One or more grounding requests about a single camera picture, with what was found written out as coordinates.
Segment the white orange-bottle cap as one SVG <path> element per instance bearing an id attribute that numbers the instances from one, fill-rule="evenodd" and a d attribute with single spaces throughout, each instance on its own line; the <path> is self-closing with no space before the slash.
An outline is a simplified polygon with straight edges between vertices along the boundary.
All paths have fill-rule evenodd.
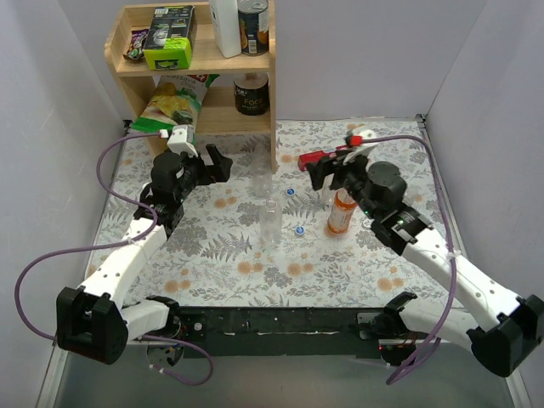
<path id="1" fill-rule="evenodd" d="M 361 227 L 363 229 L 369 230 L 371 228 L 372 221 L 368 218 L 365 218 L 361 221 Z"/>

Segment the orange juice bottle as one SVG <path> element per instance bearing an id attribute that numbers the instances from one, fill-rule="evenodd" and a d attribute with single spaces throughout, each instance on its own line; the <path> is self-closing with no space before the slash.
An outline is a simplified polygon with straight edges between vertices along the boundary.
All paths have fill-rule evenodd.
<path id="1" fill-rule="evenodd" d="M 356 201 L 344 188 L 337 190 L 327 219 L 329 231 L 335 235 L 345 234 L 357 206 Z"/>

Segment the small clear water bottle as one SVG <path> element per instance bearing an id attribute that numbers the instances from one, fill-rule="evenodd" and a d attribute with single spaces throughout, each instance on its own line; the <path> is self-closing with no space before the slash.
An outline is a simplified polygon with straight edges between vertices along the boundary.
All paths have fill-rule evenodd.
<path id="1" fill-rule="evenodd" d="M 252 192 L 258 198 L 268 199 L 272 190 L 269 152 L 263 145 L 257 145 L 251 161 Z"/>

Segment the clear plastic bottle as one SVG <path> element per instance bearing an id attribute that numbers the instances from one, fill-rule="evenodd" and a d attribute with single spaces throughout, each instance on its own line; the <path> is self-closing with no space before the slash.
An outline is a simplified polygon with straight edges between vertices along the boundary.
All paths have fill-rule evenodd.
<path id="1" fill-rule="evenodd" d="M 321 191 L 321 203 L 326 207 L 331 206 L 334 201 L 335 194 L 336 190 L 331 187 L 330 183 L 326 183 Z"/>

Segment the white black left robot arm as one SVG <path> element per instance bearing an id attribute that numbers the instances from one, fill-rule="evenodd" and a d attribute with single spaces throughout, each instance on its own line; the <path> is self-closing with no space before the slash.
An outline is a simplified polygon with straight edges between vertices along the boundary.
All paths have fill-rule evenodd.
<path id="1" fill-rule="evenodd" d="M 170 340 L 180 333 L 181 320 L 174 313 L 178 305 L 172 299 L 149 296 L 127 307 L 124 298 L 182 220 L 191 191 L 229 180 L 232 160 L 213 144 L 206 149 L 211 164 L 201 155 L 170 150 L 154 159 L 150 182 L 125 233 L 126 245 L 113 251 L 78 288 L 66 287 L 56 299 L 56 343 L 61 349 L 110 365 L 132 340 L 148 334 Z"/>

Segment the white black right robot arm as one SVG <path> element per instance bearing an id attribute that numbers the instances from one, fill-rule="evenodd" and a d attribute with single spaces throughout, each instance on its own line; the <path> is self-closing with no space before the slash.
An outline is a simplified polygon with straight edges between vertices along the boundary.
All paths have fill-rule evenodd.
<path id="1" fill-rule="evenodd" d="M 509 377 L 541 344 L 542 299 L 520 297 L 450 251 L 445 238 L 405 203 L 406 182 L 394 164 L 370 164 L 366 156 L 343 150 L 338 156 L 307 164 L 306 169 L 314 190 L 320 190 L 331 176 L 332 187 L 344 188 L 371 219 L 371 230 L 384 246 L 428 273 L 467 311 L 435 319 L 410 296 L 397 309 L 391 304 L 385 307 L 384 325 L 391 336 L 426 332 L 456 343 L 499 377 Z"/>

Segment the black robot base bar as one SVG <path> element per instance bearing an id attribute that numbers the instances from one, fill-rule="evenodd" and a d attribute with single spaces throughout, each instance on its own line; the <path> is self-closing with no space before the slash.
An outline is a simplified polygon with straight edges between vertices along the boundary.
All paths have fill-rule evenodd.
<path id="1" fill-rule="evenodd" d="M 167 362 L 212 357 L 344 355 L 377 357 L 415 348 L 417 335 L 387 308 L 196 307 L 152 296 L 167 308 L 167 324 L 150 347 Z"/>

